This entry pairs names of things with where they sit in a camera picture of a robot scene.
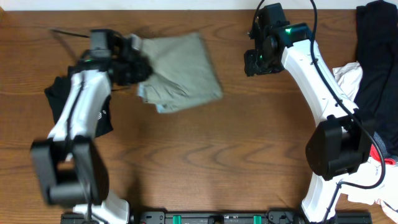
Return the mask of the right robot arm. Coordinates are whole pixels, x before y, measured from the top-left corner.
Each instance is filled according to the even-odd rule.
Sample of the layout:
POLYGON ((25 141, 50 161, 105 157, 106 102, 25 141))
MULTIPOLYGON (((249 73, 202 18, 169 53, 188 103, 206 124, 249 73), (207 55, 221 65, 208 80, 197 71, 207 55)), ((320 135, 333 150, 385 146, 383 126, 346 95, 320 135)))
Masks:
POLYGON ((291 24, 279 3, 258 5, 249 37, 255 47, 244 54, 247 76, 288 71, 307 104, 315 130, 305 147, 313 172, 301 208, 309 223, 371 223, 368 213, 340 213, 341 194, 365 183, 360 175, 369 162, 371 115, 348 98, 326 66, 306 23, 291 24))

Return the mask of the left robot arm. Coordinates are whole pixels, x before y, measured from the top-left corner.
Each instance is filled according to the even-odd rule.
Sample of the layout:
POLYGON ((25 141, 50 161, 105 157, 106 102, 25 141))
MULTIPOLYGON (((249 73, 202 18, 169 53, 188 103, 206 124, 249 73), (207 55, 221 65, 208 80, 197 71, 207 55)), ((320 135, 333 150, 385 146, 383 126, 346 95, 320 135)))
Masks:
POLYGON ((130 86, 152 74, 142 39, 93 29, 89 49, 68 69, 71 88, 47 139, 30 156, 46 204, 71 208, 62 223, 130 223, 129 203, 109 189, 109 174, 94 144, 98 115, 113 85, 130 86))

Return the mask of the khaki green shorts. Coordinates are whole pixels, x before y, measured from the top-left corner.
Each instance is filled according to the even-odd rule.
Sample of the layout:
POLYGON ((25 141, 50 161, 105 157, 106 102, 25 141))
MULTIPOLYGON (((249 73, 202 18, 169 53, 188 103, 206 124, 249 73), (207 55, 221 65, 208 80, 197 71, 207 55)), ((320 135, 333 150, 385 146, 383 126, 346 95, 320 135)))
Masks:
POLYGON ((140 53, 153 74, 137 88, 143 102, 158 113, 175 113, 220 100, 222 87, 199 32, 143 39, 140 53))

